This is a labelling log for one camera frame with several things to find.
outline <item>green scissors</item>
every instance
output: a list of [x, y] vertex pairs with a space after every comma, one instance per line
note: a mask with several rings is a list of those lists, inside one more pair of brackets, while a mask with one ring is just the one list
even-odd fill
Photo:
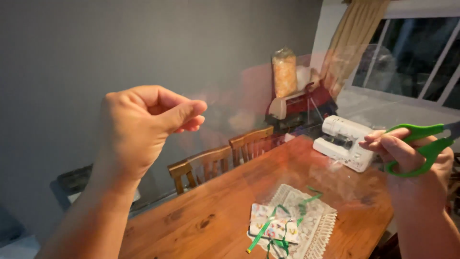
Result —
[[393, 171], [393, 167], [398, 163], [396, 161], [389, 162], [385, 165], [386, 171], [392, 175], [399, 176], [399, 177], [414, 177], [420, 174], [423, 174], [431, 168], [434, 162], [437, 159], [437, 156], [440, 152], [442, 152], [446, 147], [452, 145], [458, 137], [460, 137], [460, 121], [450, 123], [450, 124], [436, 124], [433, 126], [416, 126], [411, 124], [399, 124], [389, 130], [386, 131], [390, 132], [392, 130], [396, 130], [399, 128], [407, 128], [410, 130], [410, 135], [403, 139], [404, 142], [409, 143], [411, 141], [425, 138], [431, 135], [439, 134], [445, 130], [450, 130], [450, 136], [438, 139], [433, 141], [432, 143], [420, 147], [417, 151], [426, 158], [425, 164], [417, 170], [411, 171], [405, 174], [395, 173]]

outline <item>doily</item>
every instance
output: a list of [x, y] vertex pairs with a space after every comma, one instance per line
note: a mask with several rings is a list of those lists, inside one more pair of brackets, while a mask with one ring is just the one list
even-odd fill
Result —
[[[277, 206], [282, 204], [286, 208], [296, 208], [290, 209], [289, 212], [293, 218], [300, 218], [300, 211], [297, 205], [308, 198], [311, 198], [311, 196], [287, 184], [282, 184], [268, 205]], [[289, 245], [288, 259], [321, 259], [334, 229], [337, 216], [335, 209], [319, 199], [312, 200], [305, 206], [307, 214], [299, 225], [300, 242], [298, 245]], [[247, 233], [247, 236], [254, 241], [255, 236], [249, 235], [249, 233]], [[264, 238], [261, 238], [258, 242], [265, 251], [267, 251], [268, 243], [269, 240]], [[279, 247], [270, 249], [270, 253], [275, 258], [286, 257], [286, 252]]]

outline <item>curtain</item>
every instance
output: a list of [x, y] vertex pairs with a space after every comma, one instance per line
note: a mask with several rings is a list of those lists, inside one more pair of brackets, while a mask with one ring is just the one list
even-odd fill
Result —
[[359, 64], [389, 3], [390, 0], [353, 0], [346, 9], [317, 76], [334, 100]]

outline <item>wooden tabletop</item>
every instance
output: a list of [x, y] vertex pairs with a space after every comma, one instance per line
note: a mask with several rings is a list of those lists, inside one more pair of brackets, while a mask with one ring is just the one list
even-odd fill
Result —
[[119, 258], [265, 258], [260, 246], [246, 253], [251, 205], [270, 201], [282, 183], [303, 192], [312, 186], [339, 211], [323, 258], [368, 258], [393, 217], [385, 176], [375, 169], [331, 170], [312, 143], [297, 137], [130, 219]]

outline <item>bag of orange items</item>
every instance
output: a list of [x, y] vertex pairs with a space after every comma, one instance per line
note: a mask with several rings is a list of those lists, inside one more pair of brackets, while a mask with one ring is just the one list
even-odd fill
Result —
[[284, 47], [273, 54], [271, 60], [275, 75], [275, 94], [277, 98], [291, 95], [297, 91], [297, 72], [294, 52]]

